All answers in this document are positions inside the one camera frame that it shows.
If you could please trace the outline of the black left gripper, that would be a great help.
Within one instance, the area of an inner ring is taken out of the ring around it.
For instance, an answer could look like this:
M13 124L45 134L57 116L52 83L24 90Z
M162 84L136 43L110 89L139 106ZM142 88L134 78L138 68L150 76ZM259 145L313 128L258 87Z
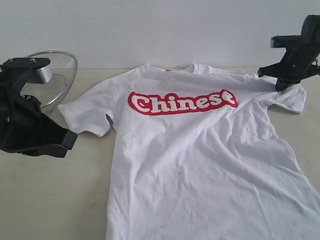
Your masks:
M58 125L41 111L40 101L0 85L0 149L30 157L64 158L78 135Z

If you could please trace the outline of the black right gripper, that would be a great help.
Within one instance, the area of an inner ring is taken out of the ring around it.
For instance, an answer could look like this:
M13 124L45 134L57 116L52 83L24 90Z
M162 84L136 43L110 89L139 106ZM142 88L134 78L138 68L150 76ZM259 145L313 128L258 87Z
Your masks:
M319 75L320 67L314 62L320 54L319 43L291 43L280 62L260 67L257 71L259 78L269 76L277 78L275 90L283 92L297 85L299 81Z

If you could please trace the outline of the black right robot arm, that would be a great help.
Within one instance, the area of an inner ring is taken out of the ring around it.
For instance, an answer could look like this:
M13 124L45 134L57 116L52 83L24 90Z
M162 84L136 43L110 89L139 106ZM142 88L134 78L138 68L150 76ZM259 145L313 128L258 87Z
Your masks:
M302 80L320 74L320 16L308 15L299 35L276 35L270 39L272 49L284 48L280 62L261 67L259 77L276 78L275 90L282 92Z

